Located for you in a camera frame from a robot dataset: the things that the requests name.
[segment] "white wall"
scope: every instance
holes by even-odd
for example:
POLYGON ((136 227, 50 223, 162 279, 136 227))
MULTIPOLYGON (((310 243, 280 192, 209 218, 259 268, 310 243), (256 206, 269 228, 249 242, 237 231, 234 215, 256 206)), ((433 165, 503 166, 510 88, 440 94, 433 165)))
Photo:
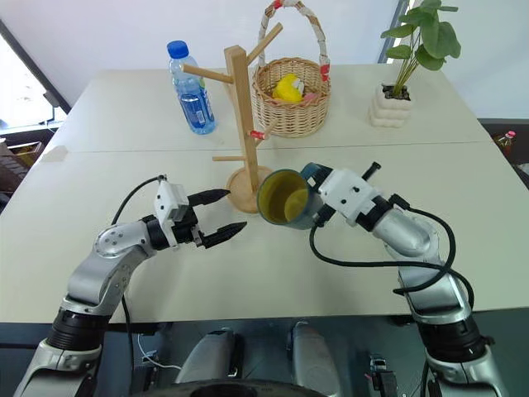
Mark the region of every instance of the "white wall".
MULTIPOLYGON (((397 0, 305 0, 320 19, 335 64, 377 61, 397 0)), ((0 0, 0 17, 65 99, 73 104, 100 69, 164 68, 171 40, 188 42, 204 67, 222 67, 222 49, 256 44, 271 0, 0 0)), ((280 9, 284 30, 268 59, 317 60, 306 18, 280 9)))
POLYGON ((445 0, 461 56, 443 70, 477 117, 529 118, 529 1, 445 0))

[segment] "basket handle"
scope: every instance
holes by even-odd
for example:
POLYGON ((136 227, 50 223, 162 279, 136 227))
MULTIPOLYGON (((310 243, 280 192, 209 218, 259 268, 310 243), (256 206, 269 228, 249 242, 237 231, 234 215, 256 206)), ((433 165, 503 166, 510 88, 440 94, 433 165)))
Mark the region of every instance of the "basket handle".
MULTIPOLYGON (((329 79, 329 69, 331 67, 331 62, 327 56, 327 47, 322 26, 317 20, 316 15, 314 15, 314 12, 305 7, 305 5, 299 0, 274 0, 272 4, 267 6, 267 8, 264 10, 263 19, 261 20, 261 28, 259 29, 259 42, 265 38, 268 22, 270 18, 274 16, 275 11, 280 7, 295 7, 299 13, 307 17, 308 21, 311 23, 314 34, 316 34, 317 43, 320 46, 320 73, 322 74, 322 80, 327 81, 329 79)), ((259 54, 259 67, 262 68, 265 66, 265 64, 265 52, 262 51, 259 54)))

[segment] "plant stem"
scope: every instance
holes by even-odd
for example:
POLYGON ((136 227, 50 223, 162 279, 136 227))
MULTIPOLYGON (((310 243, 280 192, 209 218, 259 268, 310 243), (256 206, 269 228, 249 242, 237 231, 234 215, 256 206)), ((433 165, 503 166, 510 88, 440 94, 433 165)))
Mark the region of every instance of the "plant stem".
POLYGON ((415 41, 414 39, 415 38, 412 33, 412 35, 410 36, 410 47, 412 48, 412 54, 407 60, 403 61, 403 64, 401 65, 400 70, 398 71, 397 81, 395 82, 395 85, 393 86, 393 96, 395 97, 401 94, 401 92, 403 91, 404 84, 412 76, 412 73, 415 71, 415 69, 419 65, 419 63, 415 59, 415 46, 418 45, 421 41, 420 32, 417 37, 417 40, 415 41))

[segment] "red ribbon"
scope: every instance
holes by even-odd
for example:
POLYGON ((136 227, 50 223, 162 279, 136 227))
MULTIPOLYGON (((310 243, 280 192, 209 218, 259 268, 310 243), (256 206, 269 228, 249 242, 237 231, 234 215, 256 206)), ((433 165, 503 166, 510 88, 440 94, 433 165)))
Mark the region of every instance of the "red ribbon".
POLYGON ((331 69, 331 65, 322 65, 320 66, 320 73, 322 74, 322 80, 327 81, 329 79, 329 70, 331 69))
POLYGON ((264 132, 259 132, 259 131, 256 131, 256 130, 252 130, 250 132, 250 135, 254 138, 257 138, 257 139, 261 139, 261 140, 264 140, 267 138, 267 136, 265 135, 264 132))

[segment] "dark blue mug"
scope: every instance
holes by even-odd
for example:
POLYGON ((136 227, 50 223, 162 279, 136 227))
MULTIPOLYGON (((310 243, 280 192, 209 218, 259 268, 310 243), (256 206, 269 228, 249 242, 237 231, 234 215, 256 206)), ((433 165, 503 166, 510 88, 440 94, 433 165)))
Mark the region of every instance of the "dark blue mug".
POLYGON ((309 180, 322 167, 307 164, 301 172, 277 170, 268 175, 257 192, 257 208, 261 216, 274 225, 310 229, 314 215, 323 206, 317 192, 319 184, 309 180))

